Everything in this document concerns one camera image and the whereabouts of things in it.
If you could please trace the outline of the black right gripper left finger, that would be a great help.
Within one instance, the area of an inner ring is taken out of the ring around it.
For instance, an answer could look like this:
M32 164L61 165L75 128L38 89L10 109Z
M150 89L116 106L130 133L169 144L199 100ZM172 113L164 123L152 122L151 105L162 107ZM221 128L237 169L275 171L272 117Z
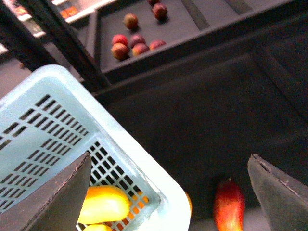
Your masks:
M85 152L27 198L2 213L2 231L74 231L91 173Z

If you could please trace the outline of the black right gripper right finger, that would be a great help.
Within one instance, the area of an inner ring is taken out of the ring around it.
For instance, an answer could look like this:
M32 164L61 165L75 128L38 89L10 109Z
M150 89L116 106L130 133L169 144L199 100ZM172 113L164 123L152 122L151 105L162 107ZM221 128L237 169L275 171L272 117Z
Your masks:
M253 191L272 231L308 229L308 187L259 155L247 164Z

